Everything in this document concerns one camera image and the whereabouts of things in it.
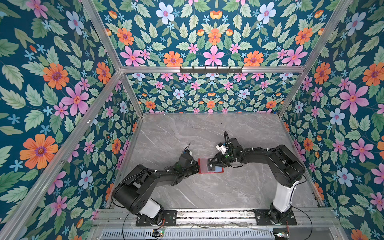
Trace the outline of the black VIP credit card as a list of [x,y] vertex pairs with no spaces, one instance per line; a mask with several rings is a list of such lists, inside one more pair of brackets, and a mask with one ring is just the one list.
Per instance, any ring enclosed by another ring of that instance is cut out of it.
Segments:
[[207,159],[207,172],[216,172],[217,166],[212,162],[212,159]]

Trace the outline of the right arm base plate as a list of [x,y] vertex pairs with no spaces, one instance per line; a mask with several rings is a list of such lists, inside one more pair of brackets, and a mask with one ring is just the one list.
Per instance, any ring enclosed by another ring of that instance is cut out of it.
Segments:
[[255,214],[256,222],[258,226],[296,226],[297,221],[292,210],[288,210],[284,213],[280,213],[277,210],[256,210],[252,212]]

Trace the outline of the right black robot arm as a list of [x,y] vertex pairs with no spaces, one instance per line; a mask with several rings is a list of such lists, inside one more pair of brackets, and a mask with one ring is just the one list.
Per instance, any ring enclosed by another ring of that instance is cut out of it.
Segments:
[[296,187],[300,184],[305,174],[302,162],[286,147],[279,145],[272,149],[227,147],[224,150],[218,147],[219,152],[208,160],[208,170],[215,167],[234,167],[238,163],[240,167],[245,164],[265,164],[269,166],[277,188],[269,213],[266,215],[275,225],[285,222],[292,212],[292,199]]

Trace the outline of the red leather card holder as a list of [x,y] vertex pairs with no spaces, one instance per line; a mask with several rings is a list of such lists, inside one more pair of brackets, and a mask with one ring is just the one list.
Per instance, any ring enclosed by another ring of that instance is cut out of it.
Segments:
[[224,172],[222,167],[215,166],[209,158],[198,158],[199,174],[220,174]]

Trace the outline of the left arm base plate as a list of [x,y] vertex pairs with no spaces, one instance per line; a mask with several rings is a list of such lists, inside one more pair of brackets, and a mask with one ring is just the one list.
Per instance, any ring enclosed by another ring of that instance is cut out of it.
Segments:
[[136,227],[174,227],[176,226],[177,213],[176,210],[160,210],[154,218],[139,214]]

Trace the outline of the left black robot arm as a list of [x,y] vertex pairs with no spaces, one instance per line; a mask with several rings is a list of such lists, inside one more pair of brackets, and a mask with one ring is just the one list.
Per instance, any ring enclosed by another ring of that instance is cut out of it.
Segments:
[[156,187],[175,186],[199,172],[197,161],[187,161],[183,166],[176,163],[163,170],[137,165],[114,189],[112,198],[133,215],[144,215],[158,221],[164,208],[151,198]]

